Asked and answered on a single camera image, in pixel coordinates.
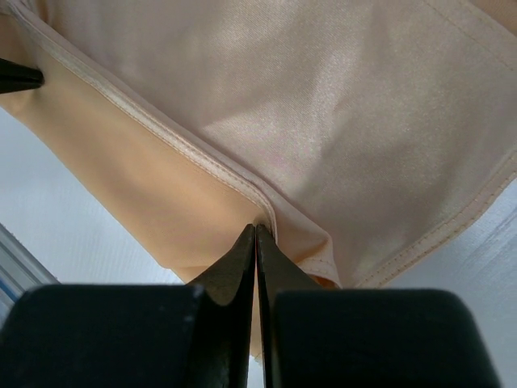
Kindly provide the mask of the beige satin napkin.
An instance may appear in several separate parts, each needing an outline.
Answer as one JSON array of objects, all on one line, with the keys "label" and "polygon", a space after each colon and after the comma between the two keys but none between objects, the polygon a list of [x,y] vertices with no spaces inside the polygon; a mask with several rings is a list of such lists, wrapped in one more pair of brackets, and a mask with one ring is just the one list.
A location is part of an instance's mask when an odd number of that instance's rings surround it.
[{"label": "beige satin napkin", "polygon": [[388,283],[516,177],[513,1],[4,1],[1,97],[190,281],[263,223],[324,286]]}]

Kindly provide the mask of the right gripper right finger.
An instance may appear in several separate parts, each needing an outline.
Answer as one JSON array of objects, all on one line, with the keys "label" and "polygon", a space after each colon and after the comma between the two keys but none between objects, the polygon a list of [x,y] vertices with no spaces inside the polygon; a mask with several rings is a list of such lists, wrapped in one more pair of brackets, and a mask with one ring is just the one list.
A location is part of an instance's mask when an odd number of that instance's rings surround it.
[{"label": "right gripper right finger", "polygon": [[473,315],[439,289],[325,289],[256,229],[268,387],[498,387]]}]

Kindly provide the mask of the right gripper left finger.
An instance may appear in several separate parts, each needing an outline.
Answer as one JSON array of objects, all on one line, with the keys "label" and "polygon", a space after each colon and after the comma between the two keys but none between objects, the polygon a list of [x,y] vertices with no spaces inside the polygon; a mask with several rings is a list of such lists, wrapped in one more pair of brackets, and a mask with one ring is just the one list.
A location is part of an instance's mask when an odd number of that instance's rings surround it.
[{"label": "right gripper left finger", "polygon": [[255,228],[185,285],[45,285],[1,330],[4,387],[244,387]]}]

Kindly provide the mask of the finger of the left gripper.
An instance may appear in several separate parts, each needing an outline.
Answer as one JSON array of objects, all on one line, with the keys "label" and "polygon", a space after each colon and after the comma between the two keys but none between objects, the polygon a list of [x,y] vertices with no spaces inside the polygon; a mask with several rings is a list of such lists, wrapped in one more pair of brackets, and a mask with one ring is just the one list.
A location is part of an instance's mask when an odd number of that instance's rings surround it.
[{"label": "finger of the left gripper", "polygon": [[44,75],[38,69],[0,60],[0,94],[35,90],[44,85]]}]

